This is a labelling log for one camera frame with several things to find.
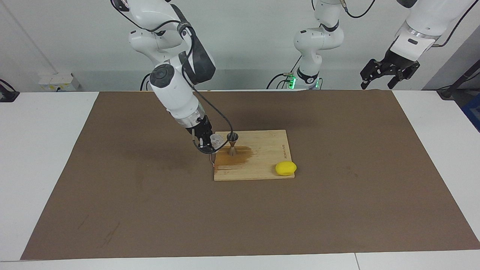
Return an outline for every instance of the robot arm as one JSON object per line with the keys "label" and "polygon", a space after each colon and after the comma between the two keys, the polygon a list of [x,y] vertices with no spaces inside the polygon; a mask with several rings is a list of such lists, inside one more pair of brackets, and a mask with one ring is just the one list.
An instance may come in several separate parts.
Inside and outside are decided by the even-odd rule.
{"label": "robot arm", "polygon": [[[193,95],[191,84],[210,80],[215,64],[193,27],[180,9],[166,0],[111,1],[119,12],[131,12],[141,28],[130,33],[129,42],[155,66],[149,83],[160,102],[200,141],[197,148],[202,153],[213,153],[216,149],[211,142],[212,125]],[[188,52],[172,55],[166,51],[179,46],[183,40],[189,47]]]}
{"label": "robot arm", "polygon": [[344,34],[338,20],[340,10],[340,0],[318,0],[315,17],[320,27],[308,28],[295,35],[294,45],[301,53],[297,87],[315,88],[322,65],[319,51],[334,49],[343,43]]}
{"label": "robot arm", "polygon": [[371,59],[360,72],[362,89],[384,75],[394,77],[388,88],[410,79],[420,67],[419,57],[445,32],[474,0],[397,0],[410,8],[410,15],[381,61]]}

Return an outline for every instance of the green led light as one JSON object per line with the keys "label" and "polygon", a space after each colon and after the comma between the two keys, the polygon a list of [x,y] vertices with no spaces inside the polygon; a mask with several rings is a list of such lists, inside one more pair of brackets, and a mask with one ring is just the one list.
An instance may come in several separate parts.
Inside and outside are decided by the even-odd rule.
{"label": "green led light", "polygon": [[294,76],[292,76],[292,77],[291,77],[291,81],[290,81],[290,83],[288,84],[288,87],[289,87],[290,89],[294,89],[296,82],[297,82],[297,78],[295,78]]}

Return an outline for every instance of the yellow lemon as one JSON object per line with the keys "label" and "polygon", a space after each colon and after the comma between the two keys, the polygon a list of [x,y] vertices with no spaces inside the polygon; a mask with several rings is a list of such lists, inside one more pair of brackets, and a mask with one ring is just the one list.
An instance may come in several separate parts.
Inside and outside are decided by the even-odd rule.
{"label": "yellow lemon", "polygon": [[275,171],[278,175],[289,176],[297,170],[297,165],[291,161],[283,161],[275,166]]}

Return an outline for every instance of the brown mat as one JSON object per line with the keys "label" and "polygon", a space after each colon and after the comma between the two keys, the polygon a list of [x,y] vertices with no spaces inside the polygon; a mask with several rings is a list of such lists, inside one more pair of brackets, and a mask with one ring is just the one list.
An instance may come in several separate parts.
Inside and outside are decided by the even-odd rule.
{"label": "brown mat", "polygon": [[391,92],[206,96],[295,180],[214,182],[154,93],[100,93],[22,259],[480,249]]}

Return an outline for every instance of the white wall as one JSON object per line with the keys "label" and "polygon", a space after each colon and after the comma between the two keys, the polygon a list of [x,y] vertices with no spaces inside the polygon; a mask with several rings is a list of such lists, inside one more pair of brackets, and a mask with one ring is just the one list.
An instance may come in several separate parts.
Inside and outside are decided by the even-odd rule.
{"label": "white wall", "polygon": [[[2,0],[56,70],[73,72],[84,91],[136,90],[152,69],[149,60],[135,52],[127,40],[135,29],[109,0]],[[308,0],[173,0],[191,21],[204,46],[213,54],[218,71],[200,89],[265,88],[273,75],[290,71],[299,53],[293,47],[296,31],[318,26]],[[353,14],[370,1],[349,0]],[[341,15],[345,30],[342,47],[322,53],[324,89],[359,89],[359,71],[370,58],[381,59],[408,10],[395,0],[377,1],[361,19]],[[457,48],[480,24],[480,5],[457,30],[449,46],[432,49],[420,59],[414,78],[398,89],[422,89]],[[9,27],[0,17],[1,33]],[[38,54],[24,50],[24,41],[2,37],[0,76],[20,91],[37,91],[35,73],[45,69],[30,65]],[[371,88],[386,89],[389,78]]]}

